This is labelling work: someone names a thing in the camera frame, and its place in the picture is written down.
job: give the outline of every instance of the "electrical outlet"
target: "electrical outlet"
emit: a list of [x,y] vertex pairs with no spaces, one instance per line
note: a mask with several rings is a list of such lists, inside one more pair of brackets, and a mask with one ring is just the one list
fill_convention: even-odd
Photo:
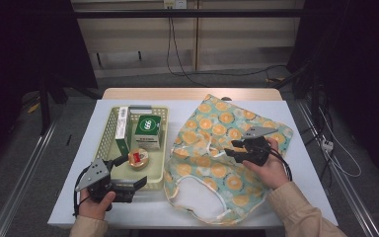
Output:
[[175,0],[175,9],[186,9],[187,0]]
[[165,9],[175,9],[175,0],[164,0]]
[[322,148],[328,152],[331,152],[334,149],[334,143],[329,140],[323,139]]

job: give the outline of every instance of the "beige sleeve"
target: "beige sleeve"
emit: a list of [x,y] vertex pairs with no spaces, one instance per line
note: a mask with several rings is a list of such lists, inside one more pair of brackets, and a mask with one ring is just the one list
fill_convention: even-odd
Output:
[[108,224],[104,220],[93,219],[78,215],[75,224],[70,230],[71,237],[99,237],[107,232]]
[[270,193],[267,200],[284,223],[287,237],[345,236],[322,217],[321,210],[312,206],[293,182]]

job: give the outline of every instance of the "box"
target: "box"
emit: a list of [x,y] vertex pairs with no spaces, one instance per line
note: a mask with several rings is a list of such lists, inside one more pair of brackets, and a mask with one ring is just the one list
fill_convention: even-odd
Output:
[[161,147],[161,117],[140,116],[134,139],[140,148],[159,149]]
[[131,123],[130,110],[128,107],[120,107],[118,109],[115,141],[121,155],[128,154],[131,149]]

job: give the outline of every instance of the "black cable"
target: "black cable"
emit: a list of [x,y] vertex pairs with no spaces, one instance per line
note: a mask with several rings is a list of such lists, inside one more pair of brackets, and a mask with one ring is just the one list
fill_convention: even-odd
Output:
[[265,72],[265,75],[266,75],[266,81],[267,81],[266,87],[268,87],[270,84],[270,79],[269,79],[269,75],[268,75],[267,71]]
[[[307,102],[308,103],[312,103],[312,101],[311,101],[311,99],[310,98],[308,98],[309,100],[307,100]],[[321,110],[322,109],[322,105],[321,105],[321,103],[320,102],[318,102],[318,110]],[[325,126],[326,126],[326,124],[324,123],[324,120],[323,119],[318,119],[318,121],[313,121],[313,123],[314,123],[314,127],[316,127],[316,129],[317,129],[317,133],[319,134],[319,137],[320,137],[320,135],[324,132],[324,130],[325,130]]]
[[[76,187],[79,185],[79,182],[81,181],[82,177],[85,175],[85,173],[88,171],[90,166],[88,166],[87,168],[85,168],[81,174],[79,175],[78,179],[76,180],[76,183],[75,183],[75,189]],[[78,216],[79,214],[79,205],[85,200],[83,199],[81,202],[79,202],[78,204],[78,193],[76,191],[73,192],[73,211],[74,213],[72,214],[73,216],[75,216],[75,218]]]
[[183,71],[184,75],[193,83],[193,84],[196,84],[198,86],[201,86],[201,87],[206,87],[206,88],[209,88],[209,86],[206,86],[204,84],[201,84],[201,83],[198,83],[198,82],[194,82],[192,81],[189,76],[186,74],[185,70],[183,69],[183,65],[181,64],[181,59],[180,59],[180,55],[178,54],[178,47],[177,47],[177,41],[175,39],[175,27],[174,27],[174,20],[172,18],[169,19],[169,42],[168,42],[168,56],[167,56],[167,64],[168,64],[168,69],[169,71],[174,74],[169,66],[169,51],[171,49],[171,28],[172,28],[172,36],[174,38],[174,44],[175,44],[175,52],[176,52],[176,55],[177,55],[177,58],[178,58],[178,62],[180,63],[180,67],[181,67],[181,70]]
[[[322,105],[320,102],[318,103],[318,106],[319,106],[319,109],[323,111],[324,114],[326,115],[329,115],[329,101],[326,99],[326,95],[325,95],[325,101],[324,101],[324,104]],[[306,97],[306,101],[308,103],[310,103],[310,97]],[[310,142],[312,142],[314,139],[316,139],[317,137],[321,137],[322,134],[324,133],[325,131],[325,128],[326,128],[326,123],[324,122],[325,120],[324,119],[319,119],[322,124],[312,124],[312,126],[310,128],[315,128],[316,129],[316,132],[317,134],[312,138],[310,139],[309,141],[307,141],[305,144],[305,146],[307,146]],[[329,129],[333,129],[333,123],[332,123],[332,117],[331,117],[331,124],[329,125]]]
[[[171,37],[174,39],[174,45],[175,45],[176,55],[177,55],[177,58],[178,58],[178,62],[180,63],[181,70],[183,71],[183,74],[180,74],[180,73],[177,73],[177,72],[173,72],[173,71],[171,70],[171,66],[170,66],[170,64],[169,64],[169,53],[170,53],[170,50],[171,50]],[[276,67],[286,67],[286,65],[273,65],[273,66],[269,66],[269,67],[267,67],[266,69],[258,70],[258,71],[255,71],[255,72],[240,73],[240,74],[219,73],[219,72],[191,72],[191,73],[187,73],[187,72],[185,72],[185,70],[183,69],[183,65],[181,64],[181,59],[180,59],[180,56],[179,56],[179,54],[178,54],[177,41],[176,41],[176,38],[175,38],[175,26],[174,26],[174,20],[173,20],[172,18],[169,19],[169,41],[168,41],[167,65],[168,65],[168,70],[169,70],[169,72],[170,72],[171,74],[176,75],[176,76],[185,76],[185,77],[187,77],[192,83],[194,83],[194,84],[198,84],[198,85],[203,86],[203,87],[208,87],[208,86],[192,81],[192,80],[189,78],[189,75],[249,76],[249,75],[255,75],[255,74],[259,74],[259,73],[265,72],[265,73],[266,73],[266,76],[268,77],[267,72],[268,72],[270,69],[272,69],[272,68],[276,68]]]
[[[318,134],[317,135],[321,135],[324,131],[324,128],[327,126],[329,128],[330,131],[333,131],[334,130],[334,124],[333,124],[333,120],[332,120],[332,116],[331,116],[331,113],[330,113],[330,103],[329,103],[329,99],[328,99],[328,96],[326,95],[325,91],[323,94],[320,94],[319,95],[319,109],[322,111],[321,114],[321,117],[329,117],[329,123],[326,124],[325,122],[323,123],[322,126],[320,126],[320,130],[318,131]],[[317,135],[311,139],[309,142],[306,142],[305,145],[307,145],[308,143],[310,143],[311,141],[313,141]],[[331,135],[330,135],[330,139],[328,139],[329,141],[333,141],[334,140],[334,136],[332,135],[332,132],[331,132]],[[326,174],[326,170],[329,171],[329,185],[328,185],[328,189],[330,190],[331,187],[332,187],[332,183],[333,183],[333,174],[332,174],[332,170],[330,169],[329,165],[332,161],[332,157],[333,157],[333,154],[334,154],[334,150],[335,148],[330,152],[329,156],[330,156],[330,159],[326,159],[326,156],[325,156],[325,153],[324,151],[321,149],[321,153],[323,155],[323,157],[325,158],[325,165],[324,165],[324,168],[320,174],[320,181],[322,183],[323,181],[323,178]]]
[[286,175],[287,175],[287,178],[289,181],[293,181],[293,176],[292,176],[292,173],[291,173],[291,169],[290,169],[290,166],[288,165],[288,163],[284,160],[284,158],[279,154],[279,152],[273,148],[270,148],[269,150],[263,148],[263,147],[259,147],[259,146],[255,146],[253,148],[258,148],[262,151],[265,151],[265,152],[268,152],[270,155],[273,155],[275,156],[278,160],[280,160],[282,162],[282,165],[284,166],[284,169],[285,169],[285,172],[286,172]]
[[284,158],[282,158],[282,156],[278,153],[278,151],[275,150],[275,149],[273,149],[273,148],[271,148],[270,151],[269,151],[269,154],[275,156],[276,158],[278,158],[278,160],[280,160],[282,162],[282,165],[284,166],[285,171],[287,173],[288,180],[289,181],[293,181],[293,176],[292,176],[292,173],[291,173],[290,166],[284,160]]

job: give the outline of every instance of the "orange polka dot pattern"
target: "orange polka dot pattern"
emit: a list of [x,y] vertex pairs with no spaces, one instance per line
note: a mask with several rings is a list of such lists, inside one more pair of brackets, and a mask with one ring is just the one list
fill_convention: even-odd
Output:
[[269,136],[278,141],[279,153],[285,155],[293,135],[290,127],[207,95],[180,129],[165,166],[165,193],[170,203],[174,204],[180,179],[194,177],[226,204],[226,212],[215,220],[192,213],[206,223],[234,225],[260,205],[267,187],[224,153],[224,148],[233,149],[231,141],[241,139],[251,126],[276,128]]

